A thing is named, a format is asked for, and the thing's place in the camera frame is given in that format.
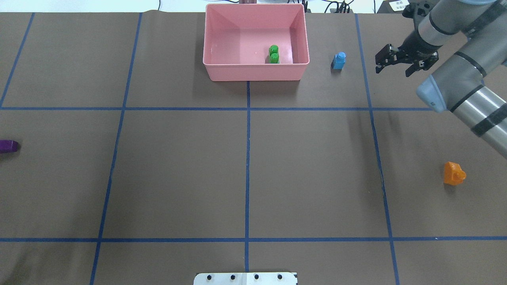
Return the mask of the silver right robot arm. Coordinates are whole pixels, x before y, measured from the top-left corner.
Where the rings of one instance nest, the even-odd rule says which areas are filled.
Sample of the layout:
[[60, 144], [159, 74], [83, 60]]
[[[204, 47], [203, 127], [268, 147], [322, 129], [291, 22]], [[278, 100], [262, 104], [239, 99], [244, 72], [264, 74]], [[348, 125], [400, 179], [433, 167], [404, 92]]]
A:
[[438, 50], [461, 32], [467, 42], [425, 79], [417, 96], [435, 112], [449, 111], [503, 157], [507, 153], [506, 101], [487, 88], [483, 79], [506, 66], [505, 0], [419, 0], [402, 15], [414, 30], [400, 47], [384, 46], [375, 55], [375, 72], [408, 64], [406, 76], [429, 70]]

